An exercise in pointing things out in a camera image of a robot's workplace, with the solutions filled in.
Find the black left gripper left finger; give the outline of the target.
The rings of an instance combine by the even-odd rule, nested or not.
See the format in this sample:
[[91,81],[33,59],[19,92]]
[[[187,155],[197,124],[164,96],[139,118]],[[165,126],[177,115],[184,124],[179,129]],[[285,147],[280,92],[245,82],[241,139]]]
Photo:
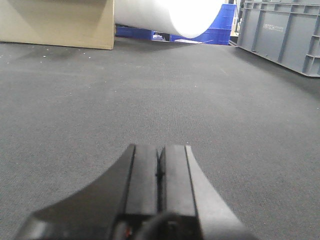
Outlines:
[[130,144],[112,166],[74,194],[32,212],[17,240],[111,240],[117,228],[158,211],[158,151]]

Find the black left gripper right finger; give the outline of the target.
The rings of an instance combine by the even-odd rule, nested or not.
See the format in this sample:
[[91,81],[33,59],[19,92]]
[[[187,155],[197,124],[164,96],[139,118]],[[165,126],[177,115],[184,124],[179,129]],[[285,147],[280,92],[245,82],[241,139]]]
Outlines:
[[160,154],[161,209],[176,213],[187,240],[255,240],[221,198],[188,145],[166,145]]

